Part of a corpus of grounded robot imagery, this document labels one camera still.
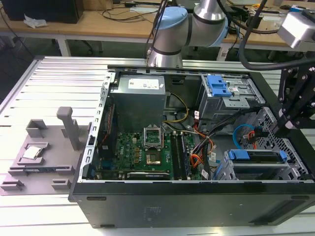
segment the power supply label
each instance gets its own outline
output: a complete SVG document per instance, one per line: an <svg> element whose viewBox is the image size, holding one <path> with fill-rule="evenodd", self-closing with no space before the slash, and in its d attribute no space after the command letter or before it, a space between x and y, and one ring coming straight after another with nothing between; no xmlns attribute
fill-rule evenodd
<svg viewBox="0 0 315 236"><path fill-rule="evenodd" d="M128 89L159 89L158 80L155 79L130 79Z"/></svg>

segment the open computer tower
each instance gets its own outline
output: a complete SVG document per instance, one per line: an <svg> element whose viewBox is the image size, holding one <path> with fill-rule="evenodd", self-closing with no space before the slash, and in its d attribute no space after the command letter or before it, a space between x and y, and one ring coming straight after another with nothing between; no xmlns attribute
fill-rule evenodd
<svg viewBox="0 0 315 236"><path fill-rule="evenodd" d="M70 198L95 228L277 225L315 203L280 108L259 73L109 66Z"/></svg>

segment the metal slotted worktable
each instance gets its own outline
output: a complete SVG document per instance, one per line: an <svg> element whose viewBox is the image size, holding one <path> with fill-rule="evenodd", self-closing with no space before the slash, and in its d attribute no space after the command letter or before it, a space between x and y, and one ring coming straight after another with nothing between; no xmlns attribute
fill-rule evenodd
<svg viewBox="0 0 315 236"><path fill-rule="evenodd" d="M61 125L59 106L71 106L79 125L93 119L103 75L108 64L144 65L143 59L62 58L35 60L0 106L0 183L16 157L31 118ZM245 71L238 62L184 61L184 67ZM262 73L275 93L280 71ZM315 147L315 131L303 130ZM171 229L95 230L67 195L0 197L0 235L315 235L315 207L274 227L208 227Z"/></svg>

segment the motherboard chip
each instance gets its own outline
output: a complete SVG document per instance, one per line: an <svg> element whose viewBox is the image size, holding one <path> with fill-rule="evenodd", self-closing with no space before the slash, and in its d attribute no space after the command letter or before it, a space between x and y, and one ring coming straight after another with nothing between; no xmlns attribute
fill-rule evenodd
<svg viewBox="0 0 315 236"><path fill-rule="evenodd" d="M160 151L147 151L146 163L147 165L161 165L161 152Z"/></svg>

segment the workbench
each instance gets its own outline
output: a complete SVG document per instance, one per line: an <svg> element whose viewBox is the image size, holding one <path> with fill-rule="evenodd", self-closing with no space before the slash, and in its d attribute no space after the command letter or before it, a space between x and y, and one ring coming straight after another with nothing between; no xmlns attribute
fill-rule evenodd
<svg viewBox="0 0 315 236"><path fill-rule="evenodd" d="M315 8L314 2L283 1L284 4L298 4L305 7ZM127 9L113 9L112 14L118 14L127 11ZM149 21L140 21L135 23L122 23L105 19L101 15L102 11L85 11L77 24L64 24L48 22L47 27L33 29L28 27L22 21L10 21L4 14L8 24L19 37L31 38L49 38L57 40L62 56L70 57L71 53L67 40L92 40L99 42L99 50L102 51L102 41L145 43L152 28L154 15L148 14L144 17ZM127 18L136 16L138 13L126 12L114 16L116 18ZM273 22L264 22L260 24L259 30L274 29ZM6 43L13 46L10 37L14 34L5 25L3 19L0 19L0 36L6 36ZM225 60L228 49L235 41L235 35L228 35L220 45L220 51L217 60ZM275 51L295 51L277 35L251 34L246 44L248 49L275 50Z"/></svg>
<svg viewBox="0 0 315 236"><path fill-rule="evenodd" d="M0 183L27 136L31 118L47 125L61 125L56 117L59 106L71 106L79 125L93 120L104 74L109 64L145 65L143 59L45 57L34 60L0 105ZM185 68L246 71L239 62L185 60ZM280 71L262 72L277 93ZM314 130L303 130L315 145ZM215 236L281 234L315 235L315 207L279 226L207 227L169 229L93 229L76 203L67 195L0 196L0 235L89 236Z"/></svg>

